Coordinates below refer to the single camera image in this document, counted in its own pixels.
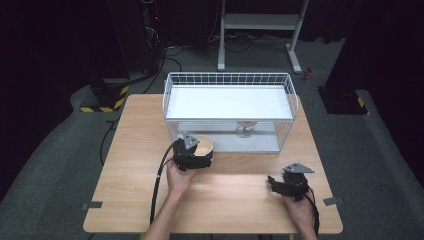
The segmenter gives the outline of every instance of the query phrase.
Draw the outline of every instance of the yellow and black tape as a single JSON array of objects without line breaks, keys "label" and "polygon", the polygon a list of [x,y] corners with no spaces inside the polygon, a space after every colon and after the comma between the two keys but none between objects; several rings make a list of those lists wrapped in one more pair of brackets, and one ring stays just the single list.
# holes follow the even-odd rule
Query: yellow and black tape
[{"label": "yellow and black tape", "polygon": [[82,112],[114,112],[118,111],[119,108],[124,103],[125,95],[128,92],[129,86],[125,86],[122,88],[117,94],[116,101],[114,101],[114,104],[111,104],[110,106],[80,106],[80,110]]},{"label": "yellow and black tape", "polygon": [[365,107],[365,102],[364,102],[364,100],[362,100],[361,97],[358,97],[358,103],[359,103],[359,106],[361,107],[361,109],[367,111],[367,115],[370,115],[370,112],[368,112],[367,108]]}]

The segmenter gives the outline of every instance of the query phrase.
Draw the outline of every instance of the white wire basket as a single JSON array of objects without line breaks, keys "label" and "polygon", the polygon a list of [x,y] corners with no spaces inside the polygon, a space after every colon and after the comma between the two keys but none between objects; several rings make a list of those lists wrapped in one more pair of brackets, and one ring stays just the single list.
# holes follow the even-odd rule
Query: white wire basket
[{"label": "white wire basket", "polygon": [[297,112],[288,73],[169,73],[163,96],[171,141],[207,135],[214,152],[278,153]]}]

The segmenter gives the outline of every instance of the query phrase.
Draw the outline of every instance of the wooden table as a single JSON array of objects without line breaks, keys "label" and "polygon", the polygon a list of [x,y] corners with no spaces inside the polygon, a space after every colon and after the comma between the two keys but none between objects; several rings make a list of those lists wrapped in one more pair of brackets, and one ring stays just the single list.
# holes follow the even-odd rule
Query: wooden table
[{"label": "wooden table", "polygon": [[[171,144],[162,114],[162,95],[130,95],[126,101],[93,202],[87,232],[141,233],[149,227],[150,207],[160,161]],[[299,162],[315,170],[305,174],[315,190],[320,233],[343,229],[331,198],[314,139],[302,105],[280,154],[215,153],[210,168],[201,169],[175,218],[174,233],[295,233],[280,195],[271,192],[267,175],[282,181],[281,169]],[[156,212],[168,187],[162,175]]]}]

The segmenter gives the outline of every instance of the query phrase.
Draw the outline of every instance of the person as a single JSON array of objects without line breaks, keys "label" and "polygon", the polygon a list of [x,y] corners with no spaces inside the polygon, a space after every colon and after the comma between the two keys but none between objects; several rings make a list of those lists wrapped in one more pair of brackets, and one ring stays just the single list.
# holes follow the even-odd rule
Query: person
[{"label": "person", "polygon": [[[147,229],[142,240],[167,240],[171,234],[172,223],[181,204],[184,194],[189,189],[191,182],[199,170],[189,169],[180,171],[174,161],[167,163],[166,178],[168,180],[168,195],[165,198],[159,213],[156,215],[149,229]],[[283,197],[290,218],[295,224],[303,240],[318,239],[313,228],[313,209],[305,198],[295,202],[291,197]]]}]

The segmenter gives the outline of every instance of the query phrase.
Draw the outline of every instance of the shelf leg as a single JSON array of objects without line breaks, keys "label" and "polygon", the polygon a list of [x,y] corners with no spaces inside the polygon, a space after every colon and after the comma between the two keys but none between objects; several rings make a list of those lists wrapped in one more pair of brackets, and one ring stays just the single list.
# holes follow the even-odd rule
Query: shelf leg
[{"label": "shelf leg", "polygon": [[221,32],[219,37],[218,71],[225,71],[225,0],[222,0]]},{"label": "shelf leg", "polygon": [[300,29],[302,28],[303,19],[305,18],[306,8],[308,7],[309,0],[304,0],[302,3],[302,8],[300,10],[299,17],[297,18],[297,23],[295,30],[293,32],[293,38],[291,43],[286,44],[287,52],[289,54],[290,61],[293,66],[293,71],[296,74],[301,74],[302,69],[300,68],[299,61],[297,60],[296,54],[294,53],[294,48],[296,47],[297,39],[299,37]]}]

